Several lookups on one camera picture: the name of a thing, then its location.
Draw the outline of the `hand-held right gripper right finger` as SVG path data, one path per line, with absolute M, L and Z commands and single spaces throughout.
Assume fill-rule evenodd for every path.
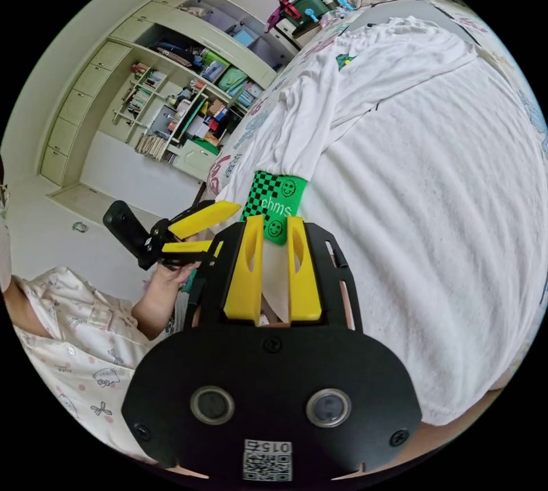
M 288 317 L 292 325 L 311 324 L 321 318 L 322 308 L 305 223 L 287 217 Z

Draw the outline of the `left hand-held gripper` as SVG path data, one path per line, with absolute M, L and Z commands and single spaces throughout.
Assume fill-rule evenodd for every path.
M 204 201 L 170 220 L 157 222 L 150 231 L 148 257 L 162 265 L 187 265 L 207 256 L 211 241 L 187 242 L 191 236 L 225 222 L 241 210 L 226 201 Z

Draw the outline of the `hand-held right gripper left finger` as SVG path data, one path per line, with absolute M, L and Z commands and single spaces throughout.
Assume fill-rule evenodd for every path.
M 262 297 L 262 262 L 264 219 L 250 216 L 244 226 L 235 266 L 224 303 L 224 314 L 230 321 L 260 325 Z

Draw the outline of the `person's left hand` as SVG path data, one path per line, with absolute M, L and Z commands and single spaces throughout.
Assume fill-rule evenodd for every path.
M 154 303 L 171 303 L 178 294 L 180 286 L 185 283 L 192 272 L 200 266 L 199 262 L 182 267 L 166 267 L 158 263 L 155 272 L 148 282 L 144 297 Z

